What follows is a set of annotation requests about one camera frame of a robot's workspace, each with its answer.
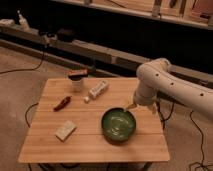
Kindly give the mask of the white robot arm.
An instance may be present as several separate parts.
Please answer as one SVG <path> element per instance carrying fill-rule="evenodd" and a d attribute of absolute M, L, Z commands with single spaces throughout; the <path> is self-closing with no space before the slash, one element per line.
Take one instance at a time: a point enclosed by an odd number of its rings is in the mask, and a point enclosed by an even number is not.
<path fill-rule="evenodd" d="M 213 120 L 213 89 L 175 77 L 170 68 L 171 63 L 166 58 L 141 64 L 136 70 L 139 83 L 132 103 L 150 106 L 160 91 Z"/>

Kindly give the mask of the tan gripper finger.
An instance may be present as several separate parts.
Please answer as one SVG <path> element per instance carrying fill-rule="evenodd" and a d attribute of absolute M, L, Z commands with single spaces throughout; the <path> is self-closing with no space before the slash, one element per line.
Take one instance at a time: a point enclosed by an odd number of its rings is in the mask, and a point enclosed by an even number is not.
<path fill-rule="evenodd" d="M 133 104 L 129 104 L 125 107 L 125 111 L 128 111 L 130 109 L 134 109 L 137 107 L 137 104 L 133 103 Z"/>

